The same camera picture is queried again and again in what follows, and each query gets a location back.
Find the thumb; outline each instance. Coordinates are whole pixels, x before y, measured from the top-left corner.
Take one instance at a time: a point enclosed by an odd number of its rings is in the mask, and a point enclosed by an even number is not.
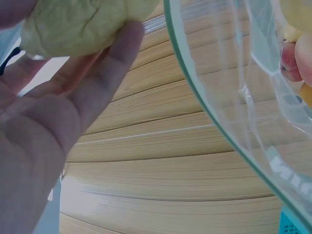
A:
[[[37,0],[0,0],[0,29],[14,26],[30,15]]]

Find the clear glass bowl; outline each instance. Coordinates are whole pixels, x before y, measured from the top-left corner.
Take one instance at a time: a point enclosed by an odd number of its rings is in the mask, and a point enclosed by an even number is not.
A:
[[[311,109],[280,72],[278,0],[165,0],[176,57],[216,126],[312,230]]]

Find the red apple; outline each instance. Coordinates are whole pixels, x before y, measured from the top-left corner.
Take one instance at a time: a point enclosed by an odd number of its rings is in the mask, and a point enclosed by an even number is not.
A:
[[[302,81],[295,59],[296,42],[284,41],[282,47],[281,71],[290,81]]]
[[[295,47],[295,59],[302,79],[312,86],[312,36],[303,34]]]

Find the hand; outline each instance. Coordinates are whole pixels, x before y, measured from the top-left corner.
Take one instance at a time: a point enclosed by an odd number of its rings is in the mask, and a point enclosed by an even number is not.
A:
[[[47,61],[24,56],[6,68],[0,77],[0,233],[33,231],[68,152],[109,104],[143,34],[141,23],[127,23],[109,50],[70,58],[23,97],[16,94]]]

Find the wooden surface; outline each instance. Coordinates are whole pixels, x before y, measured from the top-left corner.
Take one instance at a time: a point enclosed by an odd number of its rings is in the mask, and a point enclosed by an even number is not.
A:
[[[150,17],[162,13],[160,4]],[[245,9],[237,16],[244,41],[241,72],[263,144],[276,145],[284,160],[312,175],[311,166],[302,164],[311,143],[279,114],[269,77],[249,58]],[[202,84],[229,120],[224,127],[246,128],[246,135],[236,137],[248,138],[245,146],[268,167],[249,126],[246,97],[235,92],[241,83],[232,19],[225,9],[190,20],[187,39]],[[222,32],[218,37],[216,30]],[[291,87],[297,91],[300,84]],[[238,105],[244,119],[239,123]],[[290,133],[296,140],[287,144]],[[61,200],[61,234],[275,234],[281,206],[203,112],[166,28],[145,36],[113,101],[70,152]]]
[[[62,197],[62,213],[109,230],[136,234],[275,234],[281,206],[274,196],[209,202],[155,201],[68,188],[63,189]]]

